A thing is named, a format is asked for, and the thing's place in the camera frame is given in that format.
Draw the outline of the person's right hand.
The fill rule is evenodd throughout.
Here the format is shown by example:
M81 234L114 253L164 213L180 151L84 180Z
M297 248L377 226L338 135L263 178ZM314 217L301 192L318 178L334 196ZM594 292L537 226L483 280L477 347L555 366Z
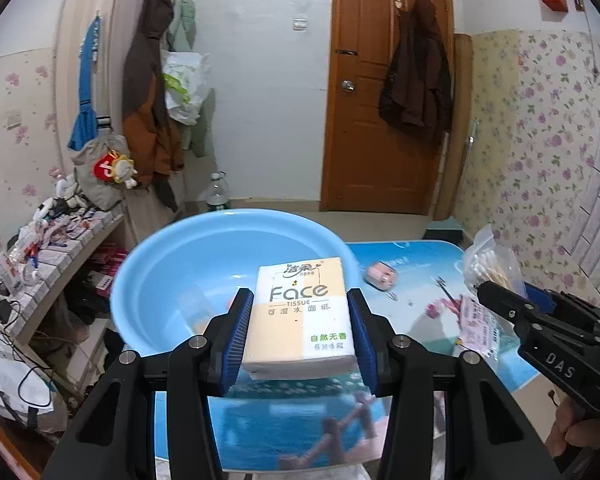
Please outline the person's right hand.
M553 458L564 454L568 445L576 448L600 448L600 419L583 419L580 406L565 396L556 410L555 420L545 446Z

